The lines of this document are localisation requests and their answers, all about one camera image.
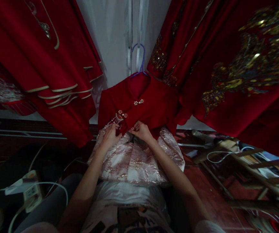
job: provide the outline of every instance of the red floor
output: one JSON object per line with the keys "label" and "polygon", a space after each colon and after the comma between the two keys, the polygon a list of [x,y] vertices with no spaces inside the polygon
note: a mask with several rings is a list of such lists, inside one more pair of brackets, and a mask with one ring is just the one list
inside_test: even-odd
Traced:
{"label": "red floor", "polygon": [[[45,143],[46,139],[31,139],[31,138],[18,138],[18,137],[0,137],[0,161],[7,160],[21,147],[29,143]],[[69,141],[60,139],[51,139],[48,144],[54,145],[65,150],[71,150],[74,157],[87,157],[93,148],[91,142],[83,149],[76,149]],[[218,190],[217,183],[205,172],[203,173],[200,167],[195,166],[191,159],[186,157],[186,167],[184,173],[189,178],[191,183],[197,190],[200,198],[205,204],[208,211],[211,213],[213,219],[218,223],[227,233],[232,232],[257,232],[245,219],[245,213],[242,210],[232,209],[223,198],[220,190]],[[233,183],[229,190],[234,192],[235,195],[240,195],[240,198],[250,195],[250,191],[239,187],[239,184]]]}

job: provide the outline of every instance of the wooden chair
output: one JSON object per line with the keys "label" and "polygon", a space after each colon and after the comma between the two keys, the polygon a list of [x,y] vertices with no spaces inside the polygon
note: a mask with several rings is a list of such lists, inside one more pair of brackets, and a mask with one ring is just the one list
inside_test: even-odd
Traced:
{"label": "wooden chair", "polygon": [[[241,209],[251,209],[251,210],[263,210],[269,212],[279,213],[279,177],[269,178],[264,177],[258,170],[258,168],[267,168],[275,166],[279,169],[279,160],[260,162],[256,157],[253,156],[255,153],[263,152],[262,149],[255,148],[253,150],[247,150],[240,153],[233,153],[231,156],[242,165],[254,178],[254,189],[261,189],[256,200],[237,200],[234,199],[231,193],[226,189],[226,187],[220,182],[220,180],[214,175],[210,168],[204,163],[207,160],[207,155],[214,151],[224,151],[224,152],[236,152],[238,150],[237,140],[225,140],[220,142],[218,145],[211,149],[207,149],[200,155],[194,157],[193,161],[196,164],[201,163],[204,168],[210,173],[210,175],[217,181],[217,183],[224,189],[224,191],[230,197],[227,200],[228,204],[233,208]],[[212,153],[209,158],[216,157],[220,153]],[[276,195],[275,201],[265,201],[262,198],[271,191]]]}

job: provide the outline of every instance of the gold trim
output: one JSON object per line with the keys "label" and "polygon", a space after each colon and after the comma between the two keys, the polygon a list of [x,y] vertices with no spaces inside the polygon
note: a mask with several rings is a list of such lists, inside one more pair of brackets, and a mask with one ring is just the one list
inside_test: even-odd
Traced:
{"label": "gold trim", "polygon": [[67,88],[63,88],[63,89],[56,89],[56,90],[52,90],[52,89],[51,89],[51,91],[53,91],[53,92],[68,91],[68,90],[74,89],[74,88],[77,87],[77,86],[78,86],[78,84],[75,84],[75,85],[73,85],[72,87],[67,87]]}
{"label": "gold trim", "polygon": [[98,79],[99,77],[101,77],[101,76],[103,76],[103,75],[104,75],[104,74],[101,74],[100,76],[96,77],[95,79],[92,79],[90,82],[92,82],[92,81]]}
{"label": "gold trim", "polygon": [[88,96],[83,97],[83,98],[81,98],[81,99],[86,99],[86,98],[88,98],[88,97],[90,97],[90,96],[91,96],[91,94],[89,94]]}
{"label": "gold trim", "polygon": [[73,101],[74,99],[78,98],[78,96],[74,96],[73,98],[71,98],[67,103],[63,104],[62,106],[65,106],[67,104],[69,104],[71,101]]}
{"label": "gold trim", "polygon": [[55,96],[50,96],[50,97],[43,97],[43,96],[38,95],[38,97],[41,98],[41,99],[55,99],[55,98],[58,98],[58,97],[61,97],[61,96],[64,96],[64,95],[68,95],[70,93],[72,93],[72,92],[69,91],[69,92],[65,92],[65,93],[55,95]]}
{"label": "gold trim", "polygon": [[53,102],[51,102],[51,103],[47,103],[47,102],[46,102],[46,104],[47,104],[47,105],[56,104],[57,102],[61,101],[63,98],[66,98],[66,97],[67,97],[67,96],[65,96],[65,97],[60,97],[60,98],[58,98],[56,101],[53,101]]}
{"label": "gold trim", "polygon": [[91,89],[87,90],[87,91],[82,91],[82,92],[72,92],[72,93],[74,93],[74,94],[79,94],[79,93],[89,92],[89,91],[92,91],[92,90],[93,90],[93,87],[92,87]]}
{"label": "gold trim", "polygon": [[60,103],[60,104],[57,104],[57,105],[55,105],[55,106],[52,106],[52,107],[48,107],[48,108],[49,108],[49,109],[52,109],[52,108],[61,106],[61,105],[63,105],[64,103],[67,103],[67,101],[69,101],[70,97],[71,97],[71,95],[69,95],[69,96],[67,97],[67,100],[65,100],[64,102],[62,102],[62,103]]}
{"label": "gold trim", "polygon": [[44,89],[48,89],[49,86],[43,86],[43,87],[38,87],[38,88],[34,88],[34,89],[31,89],[31,90],[28,90],[26,91],[27,93],[32,93],[32,92],[36,92],[36,91],[42,91]]}
{"label": "gold trim", "polygon": [[49,20],[50,20],[50,23],[51,23],[51,25],[52,25],[52,27],[53,27],[53,30],[54,30],[54,32],[55,32],[56,40],[57,40],[57,41],[56,41],[56,45],[54,46],[54,49],[57,50],[57,49],[59,48],[59,36],[58,36],[58,34],[57,34],[56,30],[55,30],[55,27],[54,27],[54,25],[53,25],[53,23],[52,23],[52,20],[51,20],[49,14],[48,14],[48,12],[47,12],[47,9],[46,9],[44,3],[42,2],[42,0],[40,0],[40,1],[41,1],[42,5],[43,5],[43,8],[45,9],[45,12],[46,12],[46,14],[47,14],[47,16],[48,16],[48,18],[49,18]]}

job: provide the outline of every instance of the gray pants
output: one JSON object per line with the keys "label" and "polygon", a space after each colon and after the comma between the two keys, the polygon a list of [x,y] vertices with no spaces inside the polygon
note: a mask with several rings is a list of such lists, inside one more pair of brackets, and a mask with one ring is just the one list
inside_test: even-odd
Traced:
{"label": "gray pants", "polygon": [[[61,185],[67,189],[69,200],[75,192],[75,189],[81,179],[82,175],[71,174],[62,181]],[[65,191],[62,188],[57,187],[49,197],[47,197],[33,212],[27,216],[14,233],[20,233],[26,228],[39,222],[48,222],[56,226],[59,223],[65,208]]]}

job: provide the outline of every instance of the hand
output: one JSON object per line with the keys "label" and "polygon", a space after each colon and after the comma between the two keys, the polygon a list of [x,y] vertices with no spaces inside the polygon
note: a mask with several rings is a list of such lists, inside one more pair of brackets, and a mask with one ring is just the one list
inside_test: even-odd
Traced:
{"label": "hand", "polygon": [[107,151],[114,146],[120,138],[122,138],[122,134],[120,133],[118,136],[116,136],[116,130],[120,126],[118,124],[111,124],[107,129],[106,133],[103,137],[103,141],[101,142],[100,147],[106,149]]}
{"label": "hand", "polygon": [[153,137],[148,129],[148,126],[141,121],[137,121],[134,125],[135,130],[129,130],[130,133],[134,134],[136,137],[139,137],[141,140],[146,143],[153,140]]}

